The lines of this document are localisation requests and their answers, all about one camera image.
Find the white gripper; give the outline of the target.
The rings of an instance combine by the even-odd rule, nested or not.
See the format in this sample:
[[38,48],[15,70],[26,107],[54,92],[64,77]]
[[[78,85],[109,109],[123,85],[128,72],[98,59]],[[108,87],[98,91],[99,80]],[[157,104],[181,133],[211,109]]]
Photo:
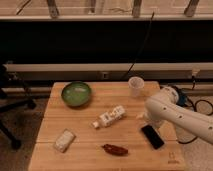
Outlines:
[[136,119],[140,120],[144,125],[150,125],[155,129],[159,129],[164,123],[163,120],[158,120],[152,117],[149,112],[143,112],[141,114],[138,114],[136,116]]

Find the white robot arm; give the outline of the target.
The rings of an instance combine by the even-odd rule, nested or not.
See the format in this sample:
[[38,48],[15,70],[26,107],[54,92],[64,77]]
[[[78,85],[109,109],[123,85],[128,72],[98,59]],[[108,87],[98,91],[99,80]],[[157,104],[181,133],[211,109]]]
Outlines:
[[163,87],[145,100],[138,118],[154,128],[159,128],[164,120],[169,121],[213,145],[213,117],[180,107],[179,100],[177,89]]

